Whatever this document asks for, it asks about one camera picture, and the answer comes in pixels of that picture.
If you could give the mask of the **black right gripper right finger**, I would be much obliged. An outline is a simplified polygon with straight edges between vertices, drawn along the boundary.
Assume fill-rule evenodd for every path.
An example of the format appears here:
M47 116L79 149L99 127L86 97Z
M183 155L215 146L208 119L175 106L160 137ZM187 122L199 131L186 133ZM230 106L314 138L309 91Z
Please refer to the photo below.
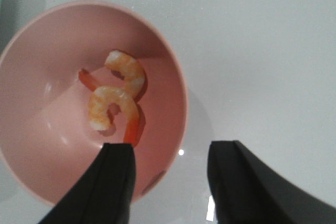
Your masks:
M308 194L240 141L212 141L207 178L218 223L335 223L335 207Z

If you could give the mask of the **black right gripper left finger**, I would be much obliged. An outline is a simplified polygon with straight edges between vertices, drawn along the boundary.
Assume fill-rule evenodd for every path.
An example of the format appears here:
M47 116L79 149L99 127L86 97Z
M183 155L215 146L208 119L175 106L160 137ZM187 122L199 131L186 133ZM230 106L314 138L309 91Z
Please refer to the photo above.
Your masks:
M40 223L128 223L135 177L132 145L105 143L86 172Z

